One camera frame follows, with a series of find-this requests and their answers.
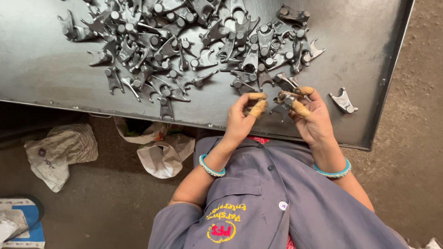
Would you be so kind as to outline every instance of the steel table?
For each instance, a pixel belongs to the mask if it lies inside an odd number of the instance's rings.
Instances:
[[[269,22],[280,4],[311,12],[309,42],[318,37],[317,48],[326,48],[326,51],[297,75],[298,82],[320,92],[341,146],[370,150],[413,2],[245,0],[245,5],[253,20],[261,18],[259,25]],[[100,51],[103,40],[67,41],[57,20],[57,15],[66,17],[67,9],[73,12],[75,25],[84,26],[80,18],[92,22],[81,0],[34,0],[20,5],[0,0],[0,101],[159,120],[159,101],[152,104],[142,96],[140,103],[127,88],[125,94],[118,89],[114,96],[109,94],[104,74],[108,66],[88,66],[92,56],[87,51]],[[205,30],[198,25],[188,24],[187,27],[189,29],[181,37],[201,43],[198,34]],[[217,52],[219,45],[221,43],[212,44],[211,48]],[[289,50],[290,47],[283,47],[279,52]],[[188,61],[192,59],[189,55],[186,57]],[[215,53],[210,58],[219,62]],[[173,69],[177,70],[177,59],[172,62]],[[225,65],[219,63],[197,72],[189,69],[184,74],[192,79]],[[125,68],[117,67],[120,77],[130,75]],[[281,71],[291,75],[289,66],[270,71],[270,74],[273,76]],[[161,77],[175,86],[164,75]],[[202,88],[192,86],[187,96],[191,102],[171,102],[175,115],[173,123],[223,129],[227,109],[238,98],[236,90],[230,87],[234,78],[230,73],[218,73]],[[329,92],[339,96],[342,86],[346,87],[358,112],[343,114],[328,96]],[[280,88],[264,84],[263,89],[269,95],[269,111],[275,105],[272,99]],[[256,122],[252,132],[259,136],[300,140],[292,121],[281,123],[278,117],[268,114]]]

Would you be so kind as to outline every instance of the white plastic bag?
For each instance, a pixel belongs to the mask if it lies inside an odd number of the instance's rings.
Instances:
[[[117,131],[124,140],[134,144],[147,144],[152,141],[162,140],[167,132],[167,127],[162,122],[153,122],[142,135],[126,136],[128,126],[123,117],[114,116],[115,126]]]
[[[27,141],[25,148],[31,170],[56,193],[69,178],[69,164],[98,157],[97,141],[89,124],[54,127],[45,139]]]
[[[0,248],[3,248],[3,242],[18,228],[17,224],[8,220],[4,214],[0,214]]]
[[[140,146],[137,154],[145,170],[158,178],[170,178],[183,168],[182,162],[194,152],[195,139],[183,134]]]

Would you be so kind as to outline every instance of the blue bangle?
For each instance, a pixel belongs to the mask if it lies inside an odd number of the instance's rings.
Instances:
[[[213,171],[212,169],[210,169],[205,162],[203,161],[203,159],[207,156],[207,154],[203,154],[198,158],[198,162],[200,163],[200,166],[210,175],[212,176],[216,176],[216,177],[222,177],[226,174],[226,170],[223,169],[221,172],[217,172],[217,171]]]
[[[322,174],[325,177],[339,178],[339,177],[347,175],[349,173],[349,171],[351,171],[351,169],[352,169],[352,165],[348,161],[347,158],[345,158],[345,161],[346,161],[346,168],[340,172],[337,172],[337,173],[327,173],[327,172],[321,171],[321,170],[319,170],[319,168],[317,167],[317,165],[315,163],[314,163],[313,167],[318,173]]]

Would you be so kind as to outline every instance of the concrete floor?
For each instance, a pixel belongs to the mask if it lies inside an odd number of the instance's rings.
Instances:
[[[410,240],[443,240],[443,3],[417,1],[370,153],[344,149],[377,215]],[[155,214],[191,170],[172,179],[144,171],[137,144],[112,119],[91,118],[97,161],[72,165],[53,193],[29,169],[23,147],[0,151],[1,194],[29,193],[46,205],[47,249],[147,248]]]

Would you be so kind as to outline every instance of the worker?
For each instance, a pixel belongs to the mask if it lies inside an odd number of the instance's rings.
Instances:
[[[244,116],[242,95],[224,136],[196,143],[195,167],[155,216],[148,249],[409,248],[374,213],[319,93],[300,92],[310,101],[289,116],[309,147],[247,137],[256,117]]]

